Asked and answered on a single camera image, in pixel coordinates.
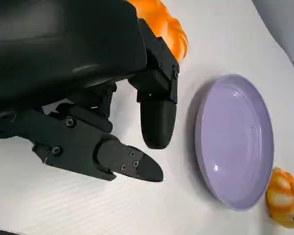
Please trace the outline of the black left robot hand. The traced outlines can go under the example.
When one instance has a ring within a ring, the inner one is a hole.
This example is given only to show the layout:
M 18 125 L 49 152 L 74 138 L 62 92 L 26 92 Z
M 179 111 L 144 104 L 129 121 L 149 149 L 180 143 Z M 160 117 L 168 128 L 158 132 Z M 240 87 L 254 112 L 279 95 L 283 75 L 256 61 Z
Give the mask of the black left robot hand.
M 49 166 L 107 181 L 163 181 L 160 165 L 112 135 L 116 83 L 137 90 L 141 130 L 166 148 L 179 63 L 125 0 L 0 0 L 0 139 L 21 137 Z

